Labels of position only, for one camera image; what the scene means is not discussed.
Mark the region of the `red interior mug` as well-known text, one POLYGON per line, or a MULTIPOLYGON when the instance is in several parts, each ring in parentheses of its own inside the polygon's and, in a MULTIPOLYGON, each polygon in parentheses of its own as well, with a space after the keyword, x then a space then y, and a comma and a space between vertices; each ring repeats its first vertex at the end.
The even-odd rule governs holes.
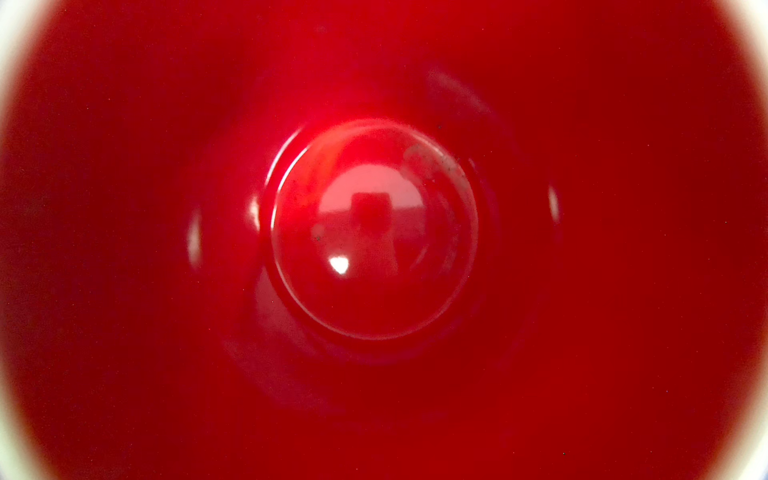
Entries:
POLYGON ((763 479, 763 1, 5 1, 5 479, 763 479))

